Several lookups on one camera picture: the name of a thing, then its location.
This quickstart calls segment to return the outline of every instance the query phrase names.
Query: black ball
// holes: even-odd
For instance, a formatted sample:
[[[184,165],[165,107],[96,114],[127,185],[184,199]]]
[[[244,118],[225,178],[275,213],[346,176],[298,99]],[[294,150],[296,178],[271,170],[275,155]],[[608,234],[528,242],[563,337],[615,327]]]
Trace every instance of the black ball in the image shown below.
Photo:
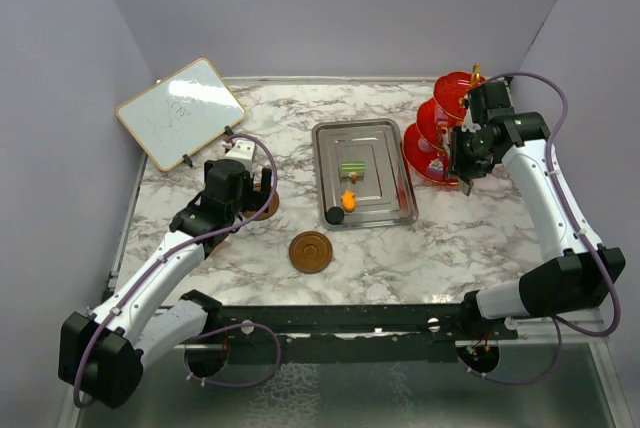
[[[326,220],[332,225],[339,225],[344,220],[344,210],[339,206],[329,208],[325,213]]]

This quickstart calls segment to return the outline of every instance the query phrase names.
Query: purple wall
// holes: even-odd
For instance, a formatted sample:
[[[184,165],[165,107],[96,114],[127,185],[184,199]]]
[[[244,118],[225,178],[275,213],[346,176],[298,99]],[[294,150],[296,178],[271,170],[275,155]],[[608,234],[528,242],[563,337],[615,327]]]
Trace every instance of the purple wall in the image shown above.
[[[640,0],[558,0],[522,69],[557,81],[570,112],[558,157],[592,226],[620,246],[627,268],[617,283],[623,318],[610,349],[640,425]],[[555,122],[558,100],[544,86],[520,82],[521,108]],[[610,319],[610,306],[605,308]]]
[[[204,56],[223,76],[517,68],[555,0],[115,0],[157,77]]]
[[[140,159],[114,109],[152,77],[113,0],[0,6],[0,426],[55,426],[60,326],[99,300]]]

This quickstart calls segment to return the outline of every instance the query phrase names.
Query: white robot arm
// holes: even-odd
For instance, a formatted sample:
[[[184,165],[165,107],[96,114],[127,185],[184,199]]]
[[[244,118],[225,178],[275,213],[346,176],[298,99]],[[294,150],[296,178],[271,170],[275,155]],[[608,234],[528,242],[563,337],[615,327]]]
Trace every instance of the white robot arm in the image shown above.
[[[111,298],[87,315],[73,313],[62,326],[58,376],[107,406],[120,406],[137,387],[144,368],[175,345],[202,332],[207,312],[180,300],[153,317],[177,284],[201,264],[232,230],[264,212],[276,189],[275,171],[263,169],[254,190],[255,138],[246,135],[221,160],[204,166],[205,187],[173,218],[170,231],[140,270]],[[272,169],[273,158],[267,154]],[[274,185],[271,187],[271,176]],[[240,212],[251,217],[234,224]]]
[[[503,80],[471,89],[466,108],[463,126],[446,140],[450,172],[468,195],[474,178],[502,164],[531,215],[543,264],[516,282],[467,293],[461,323],[482,336],[492,320],[507,316],[553,316],[599,306],[624,268],[624,256],[618,248],[606,248],[584,218],[555,150],[549,149],[542,116],[517,114]]]

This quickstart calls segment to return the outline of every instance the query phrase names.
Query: marble table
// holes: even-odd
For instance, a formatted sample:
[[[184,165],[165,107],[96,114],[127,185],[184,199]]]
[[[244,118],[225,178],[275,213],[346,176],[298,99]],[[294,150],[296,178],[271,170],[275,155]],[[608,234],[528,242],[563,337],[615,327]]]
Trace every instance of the marble table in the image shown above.
[[[470,290],[517,279],[541,263],[533,224],[511,180],[479,180],[470,197],[415,173],[420,211],[409,226],[327,231],[319,221],[311,129],[320,122],[391,118],[404,132],[432,93],[424,84],[255,84],[231,87],[247,109],[235,127],[260,138],[278,164],[280,208],[231,235],[166,300],[191,289],[226,305],[329,305],[458,302]],[[117,287],[148,259],[173,215],[203,186],[203,163],[220,158],[215,141],[194,167],[169,173],[148,162],[131,220]],[[265,165],[260,154],[258,165]],[[291,265],[291,240],[307,230],[328,235],[333,261],[305,275]]]

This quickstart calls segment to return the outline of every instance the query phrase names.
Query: whiteboard stand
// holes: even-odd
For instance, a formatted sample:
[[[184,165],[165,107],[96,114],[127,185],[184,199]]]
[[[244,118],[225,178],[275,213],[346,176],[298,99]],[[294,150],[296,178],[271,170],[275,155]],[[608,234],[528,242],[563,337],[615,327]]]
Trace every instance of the whiteboard stand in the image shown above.
[[[169,171],[242,121],[245,111],[200,58],[118,106],[116,117],[156,166]]]

